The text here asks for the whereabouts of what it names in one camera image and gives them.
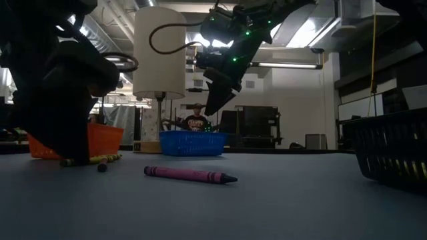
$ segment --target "man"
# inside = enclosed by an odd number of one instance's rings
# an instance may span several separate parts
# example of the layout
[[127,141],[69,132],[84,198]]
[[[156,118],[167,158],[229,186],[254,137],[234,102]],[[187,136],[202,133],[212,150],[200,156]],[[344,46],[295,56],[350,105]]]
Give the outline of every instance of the man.
[[184,121],[188,130],[190,130],[190,131],[203,131],[204,128],[207,126],[207,124],[208,124],[207,119],[204,116],[200,115],[202,108],[203,108],[203,105],[200,103],[196,103],[193,106],[194,114],[187,117]]

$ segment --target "black t-shirt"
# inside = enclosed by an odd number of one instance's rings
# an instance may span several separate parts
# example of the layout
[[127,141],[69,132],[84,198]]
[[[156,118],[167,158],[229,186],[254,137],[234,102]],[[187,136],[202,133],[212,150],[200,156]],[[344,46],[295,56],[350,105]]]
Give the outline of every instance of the black t-shirt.
[[207,125],[207,119],[204,116],[191,115],[185,119],[185,124],[190,131],[203,131]]

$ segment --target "crayon tip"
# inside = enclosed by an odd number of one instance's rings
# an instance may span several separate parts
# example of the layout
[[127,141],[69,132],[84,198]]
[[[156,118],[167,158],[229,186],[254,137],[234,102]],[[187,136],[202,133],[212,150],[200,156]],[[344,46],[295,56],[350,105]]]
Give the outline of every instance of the crayon tip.
[[98,165],[98,171],[100,173],[104,173],[107,171],[107,164],[101,163]]
[[224,176],[221,177],[222,183],[235,183],[236,181],[238,181],[237,177],[232,177],[226,174],[224,174]]

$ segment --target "crayon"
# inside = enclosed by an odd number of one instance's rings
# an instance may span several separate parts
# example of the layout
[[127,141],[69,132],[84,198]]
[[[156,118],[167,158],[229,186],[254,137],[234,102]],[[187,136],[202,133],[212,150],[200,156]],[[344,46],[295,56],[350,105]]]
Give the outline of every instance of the crayon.
[[[121,154],[91,157],[89,159],[89,164],[90,165],[99,164],[102,161],[102,159],[104,159],[104,158],[107,158],[107,161],[109,163],[111,163],[111,162],[114,162],[114,161],[117,161],[117,160],[121,159]],[[62,167],[74,167],[74,166],[77,166],[77,164],[75,163],[75,161],[73,159],[63,159],[63,160],[61,160],[61,162],[59,162],[59,164]]]
[[108,158],[103,158],[102,160],[101,160],[101,162],[99,163],[99,165],[98,165],[98,171],[100,172],[100,173],[104,173],[104,172],[106,172],[107,171],[107,163],[108,163]]
[[166,177],[172,179],[183,179],[189,181],[200,181],[204,183],[233,183],[238,181],[236,177],[225,173],[214,173],[207,171],[194,171],[182,169],[168,169],[165,167],[145,167],[144,173],[152,177]]

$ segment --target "purple crayon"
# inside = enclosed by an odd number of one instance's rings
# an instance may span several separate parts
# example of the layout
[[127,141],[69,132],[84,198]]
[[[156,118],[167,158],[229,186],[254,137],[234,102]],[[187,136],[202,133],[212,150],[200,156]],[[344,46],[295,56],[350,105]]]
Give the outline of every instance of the purple crayon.
[[168,169],[165,167],[145,167],[144,173],[147,176],[166,177],[172,179],[183,179],[189,181],[200,181],[204,183],[233,183],[238,181],[236,177],[226,175],[225,173],[214,173],[207,171],[194,171],[183,169]]

